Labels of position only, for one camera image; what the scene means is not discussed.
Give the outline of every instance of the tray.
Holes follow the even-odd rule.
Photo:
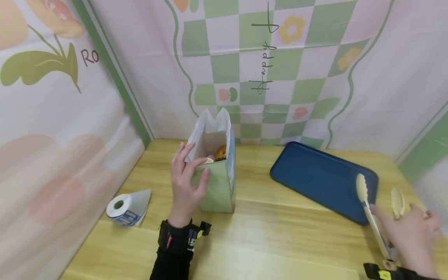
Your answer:
[[[366,225],[356,194],[359,173],[366,178],[369,203],[375,203],[379,179],[374,171],[298,142],[285,146],[270,171],[275,181]]]

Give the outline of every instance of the right hand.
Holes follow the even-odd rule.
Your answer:
[[[442,235],[440,220],[433,211],[425,213],[413,203],[410,207],[411,211],[400,220],[392,219],[378,206],[371,205],[370,209],[398,250],[402,266],[421,276],[438,278],[431,247],[434,240]]]
[[[182,228],[190,223],[193,212],[199,207],[207,193],[209,168],[202,171],[198,186],[191,185],[194,169],[206,162],[207,158],[185,162],[195,145],[196,143],[193,142],[185,146],[181,142],[171,160],[172,209],[168,222],[175,228]]]

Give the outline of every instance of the toilet paper roll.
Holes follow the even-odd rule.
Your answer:
[[[106,215],[122,226],[139,225],[146,214],[150,198],[151,190],[120,194],[109,202]]]

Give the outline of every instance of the paper bag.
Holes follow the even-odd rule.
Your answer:
[[[226,159],[199,165],[192,183],[198,185],[202,171],[210,168],[207,194],[200,206],[201,210],[233,213],[236,200],[235,136],[228,111],[221,109],[216,119],[208,110],[202,112],[188,138],[188,144],[191,142],[196,142],[196,146],[188,154],[187,161],[214,155],[220,146],[226,145]]]

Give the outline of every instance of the wooden table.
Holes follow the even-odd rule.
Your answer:
[[[141,227],[122,228],[103,215],[62,275],[62,280],[147,280],[156,258],[158,227],[171,208],[169,162],[179,140],[151,142],[119,193],[150,188]],[[366,279],[362,263],[381,262],[369,227],[361,227],[269,177],[283,147],[237,146],[237,206],[233,215],[200,213],[211,223],[196,243],[190,278]],[[395,164],[367,151],[327,152],[373,169],[380,177],[377,204],[392,212],[390,191],[421,204]],[[435,251],[440,276],[448,279],[448,241]]]

